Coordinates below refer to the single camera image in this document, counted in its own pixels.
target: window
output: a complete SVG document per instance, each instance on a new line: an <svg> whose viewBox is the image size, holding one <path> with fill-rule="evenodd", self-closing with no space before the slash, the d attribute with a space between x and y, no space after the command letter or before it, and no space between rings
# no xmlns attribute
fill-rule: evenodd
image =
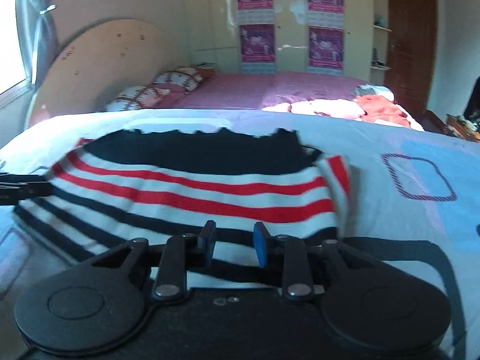
<svg viewBox="0 0 480 360"><path fill-rule="evenodd" d="M26 78L18 43L15 0L0 0L0 94Z"/></svg>

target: white shelf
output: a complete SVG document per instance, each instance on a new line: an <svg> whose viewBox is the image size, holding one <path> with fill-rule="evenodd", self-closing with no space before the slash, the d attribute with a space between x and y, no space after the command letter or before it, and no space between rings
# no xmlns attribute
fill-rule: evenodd
<svg viewBox="0 0 480 360"><path fill-rule="evenodd" d="M390 30L390 29L387 28L387 27L376 26L376 25L373 25L373 27L376 28L376 29L378 29L378 30L383 30L383 31L392 32L392 30Z"/></svg>
<svg viewBox="0 0 480 360"><path fill-rule="evenodd" d="M392 68L391 67L386 67L386 66L370 66L372 70L374 71L389 71Z"/></svg>

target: orange cloth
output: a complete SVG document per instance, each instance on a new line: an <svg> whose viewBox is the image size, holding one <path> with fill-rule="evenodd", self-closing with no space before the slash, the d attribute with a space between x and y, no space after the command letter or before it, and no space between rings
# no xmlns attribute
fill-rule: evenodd
<svg viewBox="0 0 480 360"><path fill-rule="evenodd" d="M360 116L360 119L364 122L375 123L375 120L381 119L411 128L407 115L383 96L359 96L355 98L355 101L365 111L365 115Z"/></svg>

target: round headboard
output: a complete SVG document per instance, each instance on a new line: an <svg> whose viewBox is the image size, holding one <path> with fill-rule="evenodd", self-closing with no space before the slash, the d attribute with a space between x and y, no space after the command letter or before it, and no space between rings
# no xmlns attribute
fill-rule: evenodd
<svg viewBox="0 0 480 360"><path fill-rule="evenodd" d="M186 56L156 27L113 20L84 32L50 67L32 98L25 129L49 117L95 112L128 86L147 85Z"/></svg>

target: purple bed sheet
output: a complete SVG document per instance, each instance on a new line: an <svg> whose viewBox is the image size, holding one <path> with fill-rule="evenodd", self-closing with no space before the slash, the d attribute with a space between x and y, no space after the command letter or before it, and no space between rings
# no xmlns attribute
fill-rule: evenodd
<svg viewBox="0 0 480 360"><path fill-rule="evenodd" d="M274 75L218 74L194 92L163 108L262 109L315 99L352 100L366 81L327 74L278 72Z"/></svg>

